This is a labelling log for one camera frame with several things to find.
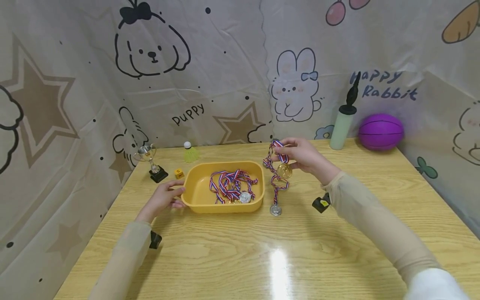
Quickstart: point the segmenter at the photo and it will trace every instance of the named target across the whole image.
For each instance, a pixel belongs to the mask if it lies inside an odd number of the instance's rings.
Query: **purple basketball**
[[[360,143],[373,151],[390,150],[403,138],[403,125],[399,119],[376,114],[365,118],[359,127]]]

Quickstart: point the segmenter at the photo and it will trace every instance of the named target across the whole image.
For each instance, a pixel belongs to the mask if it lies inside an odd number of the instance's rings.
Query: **beige mesh sleeve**
[[[146,222],[127,225],[89,299],[125,299],[130,283],[147,254],[150,230],[152,228]]]
[[[338,216],[365,234],[409,285],[428,268],[442,268],[420,238],[356,178],[340,172],[327,186]]]

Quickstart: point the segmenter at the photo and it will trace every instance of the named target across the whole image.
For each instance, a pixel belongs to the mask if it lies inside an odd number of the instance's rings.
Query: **yellow dice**
[[[183,175],[183,171],[182,171],[181,169],[176,169],[176,170],[175,170],[175,177],[176,177],[177,179],[180,179],[180,178],[185,177],[185,175]]]

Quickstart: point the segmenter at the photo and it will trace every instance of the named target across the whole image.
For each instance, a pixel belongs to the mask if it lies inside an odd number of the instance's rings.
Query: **yellow plastic tray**
[[[248,173],[251,179],[257,179],[258,183],[252,185],[255,200],[249,203],[215,204],[216,195],[210,191],[210,176],[214,172],[235,172],[242,169]],[[226,213],[249,213],[257,210],[264,198],[264,169],[253,161],[229,161],[217,163],[199,164],[188,172],[184,184],[186,191],[182,194],[182,201],[194,212],[199,214],[226,214]]]

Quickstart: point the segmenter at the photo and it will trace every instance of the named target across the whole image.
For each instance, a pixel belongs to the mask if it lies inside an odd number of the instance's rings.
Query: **blue bow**
[[[152,18],[152,11],[150,10],[150,5],[148,5],[148,3],[142,2],[133,8],[120,8],[120,15],[125,23],[131,25],[137,20],[150,20]]]
[[[302,73],[301,74],[301,80],[302,81],[305,81],[307,79],[312,79],[312,80],[317,80],[318,78],[318,72],[317,71],[313,71],[312,73]]]

